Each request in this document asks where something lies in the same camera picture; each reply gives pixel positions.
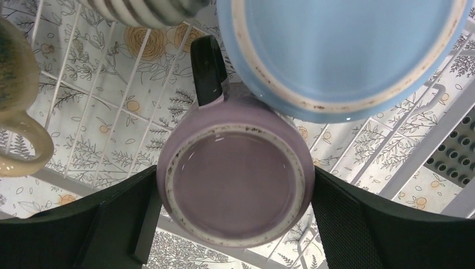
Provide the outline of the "beige ceramic teapot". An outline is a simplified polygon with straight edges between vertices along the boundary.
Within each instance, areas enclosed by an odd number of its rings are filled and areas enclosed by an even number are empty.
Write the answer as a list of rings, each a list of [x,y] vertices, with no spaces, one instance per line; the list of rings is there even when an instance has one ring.
[[[27,113],[38,95],[39,73],[35,55],[23,33],[1,18],[1,127],[26,138],[35,150],[32,159],[1,154],[3,177],[34,174],[53,156],[50,134]]]

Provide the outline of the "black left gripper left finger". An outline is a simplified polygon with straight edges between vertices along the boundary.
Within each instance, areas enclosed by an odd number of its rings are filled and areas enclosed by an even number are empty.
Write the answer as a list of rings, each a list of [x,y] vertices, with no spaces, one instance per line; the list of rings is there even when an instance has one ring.
[[[2,268],[141,268],[161,211],[156,167],[26,219],[1,221]]]

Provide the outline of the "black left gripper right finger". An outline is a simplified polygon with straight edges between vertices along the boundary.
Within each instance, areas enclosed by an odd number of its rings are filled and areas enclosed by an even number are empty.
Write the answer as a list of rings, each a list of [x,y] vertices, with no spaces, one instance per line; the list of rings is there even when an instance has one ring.
[[[390,201],[315,168],[311,205],[329,268],[473,268],[474,220]]]

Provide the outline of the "light blue cup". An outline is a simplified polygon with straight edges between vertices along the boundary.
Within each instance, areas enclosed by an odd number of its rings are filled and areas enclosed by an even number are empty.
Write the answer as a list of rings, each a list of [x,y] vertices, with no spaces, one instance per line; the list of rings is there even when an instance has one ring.
[[[342,123],[417,91],[464,29],[472,1],[218,1],[251,92],[291,117]]]

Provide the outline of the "mauve pink cup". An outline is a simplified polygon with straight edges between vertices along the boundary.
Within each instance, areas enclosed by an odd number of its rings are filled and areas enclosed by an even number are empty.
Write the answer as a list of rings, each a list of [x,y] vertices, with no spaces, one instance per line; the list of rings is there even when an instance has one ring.
[[[191,43],[196,102],[165,142],[157,186],[172,220],[213,245],[249,248],[286,234],[306,212],[315,172],[295,125],[230,83],[211,35]]]

